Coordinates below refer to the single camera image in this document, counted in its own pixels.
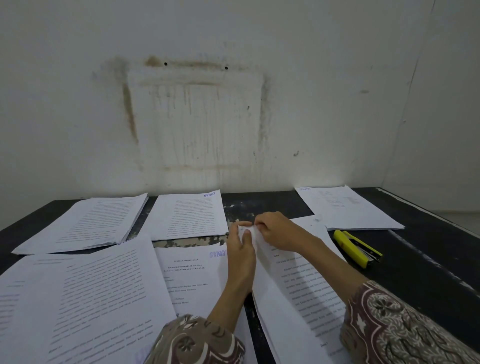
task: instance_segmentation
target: stack of paper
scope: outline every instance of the stack of paper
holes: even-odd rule
[[[143,363],[176,318],[152,242],[32,255],[0,277],[3,363]]]
[[[343,259],[316,216],[293,219]],[[267,244],[256,227],[253,297],[260,323],[277,364],[351,363],[340,343],[345,305],[317,270],[301,255]]]
[[[307,206],[322,217],[329,230],[373,230],[403,229],[375,205],[342,187],[299,187],[295,188]]]
[[[77,202],[12,253],[60,253],[120,244],[127,238],[147,198],[147,194],[142,194]]]
[[[152,240],[171,240],[228,232],[220,190],[206,194],[162,194],[140,233]]]
[[[155,248],[165,283],[177,314],[207,318],[218,301],[228,277],[227,246]],[[245,364],[256,364],[255,349],[242,308],[235,335],[245,345]]]

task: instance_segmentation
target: patterned sleeve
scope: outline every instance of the patterned sleeve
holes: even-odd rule
[[[183,315],[166,324],[144,364],[241,364],[245,346],[232,333],[199,316]]]
[[[354,363],[480,363],[480,355],[373,281],[347,304],[340,340]]]

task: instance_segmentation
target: table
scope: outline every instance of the table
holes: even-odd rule
[[[347,261],[480,352],[480,239],[379,188],[353,190],[405,225],[405,229],[354,232],[383,253],[384,258],[367,270],[362,270],[348,256]],[[155,200],[156,197],[148,199],[129,238],[138,234]],[[295,191],[222,194],[222,200],[229,222],[253,221],[257,214],[266,211],[280,211],[288,218],[312,214]],[[0,273],[20,259],[10,253],[13,248],[53,222],[77,201],[52,201],[0,231]],[[225,239],[226,236],[169,240],[154,245],[223,244]],[[245,301],[245,310],[258,362],[274,363],[251,296]]]

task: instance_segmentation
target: black table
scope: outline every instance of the black table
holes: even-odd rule
[[[347,261],[480,352],[480,239],[380,189],[354,191],[405,225],[405,229],[354,232],[383,253],[384,258],[367,270],[345,255]],[[149,198],[130,236],[138,233],[155,200],[156,197]],[[288,218],[312,214],[295,191],[222,194],[222,200],[229,221],[253,221],[255,215],[265,211],[280,211]],[[52,201],[0,231],[0,273],[20,259],[10,253],[15,247],[77,201]],[[274,363],[251,296],[245,301],[245,309],[258,362]]]

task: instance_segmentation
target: hand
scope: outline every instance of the hand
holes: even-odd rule
[[[238,226],[251,226],[248,221],[234,222],[230,226],[227,239],[228,279],[225,290],[233,290],[243,295],[243,298],[252,291],[253,277],[257,257],[252,245],[250,231],[245,231],[240,242]]]
[[[302,254],[304,245],[314,237],[278,211],[257,215],[255,225],[267,243],[290,252]]]

